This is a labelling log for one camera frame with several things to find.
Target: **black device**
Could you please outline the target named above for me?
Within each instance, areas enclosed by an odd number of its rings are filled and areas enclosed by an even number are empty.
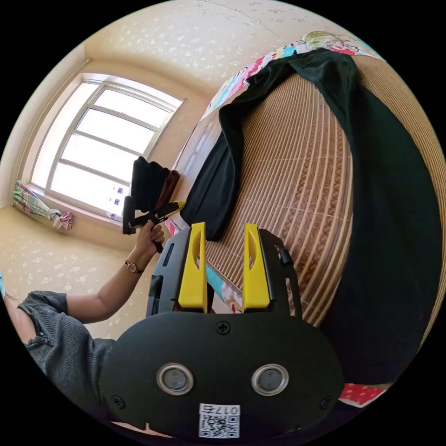
[[[135,199],[128,195],[124,198],[124,211],[122,215],[122,232],[124,235],[132,235],[136,233],[137,228],[142,228],[149,220],[153,224],[159,224],[165,221],[168,217],[179,212],[184,205],[185,201],[174,201],[168,203],[167,205],[154,209],[141,215],[139,217],[135,216],[136,212],[136,202]],[[161,243],[155,242],[157,247],[157,252],[161,254],[163,252],[163,245]]]
[[[100,387],[118,420],[183,440],[236,444],[321,422],[343,388],[327,338],[302,320],[282,241],[245,228],[243,314],[209,314],[204,223],[173,236],[147,317],[115,343]],[[290,316],[286,279],[296,308]]]

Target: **gray sweater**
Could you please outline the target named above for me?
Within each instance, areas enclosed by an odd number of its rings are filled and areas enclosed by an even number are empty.
[[[78,407],[107,418],[99,377],[115,341],[93,339],[85,325],[67,316],[66,294],[34,291],[19,308],[37,333],[26,349],[47,378]]]

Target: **label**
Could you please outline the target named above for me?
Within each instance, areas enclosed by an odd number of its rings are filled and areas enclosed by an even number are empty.
[[[111,220],[115,220],[117,222],[121,222],[122,223],[122,216],[121,215],[117,215],[117,214],[113,214],[111,212],[107,212],[107,216],[111,219]]]
[[[201,438],[239,438],[240,406],[200,404]]]

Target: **woman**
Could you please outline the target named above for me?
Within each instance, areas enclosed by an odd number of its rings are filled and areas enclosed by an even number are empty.
[[[126,262],[93,295],[34,291],[16,307],[0,274],[0,292],[27,351],[68,399],[96,418],[108,418],[98,382],[115,341],[93,339],[84,324],[108,319],[127,302],[157,252],[154,242],[163,243],[164,233],[149,222]]]

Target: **window sill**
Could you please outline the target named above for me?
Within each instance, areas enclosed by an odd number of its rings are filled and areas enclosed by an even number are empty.
[[[101,215],[94,214],[92,212],[81,209],[77,206],[73,206],[67,204],[61,200],[58,200],[45,192],[28,185],[30,189],[50,208],[50,209],[58,209],[62,213],[71,212],[73,214],[74,219],[79,218],[81,220],[88,221],[93,224],[97,224],[107,229],[115,230],[116,232],[122,233],[122,223],[116,222],[109,218],[103,217]]]

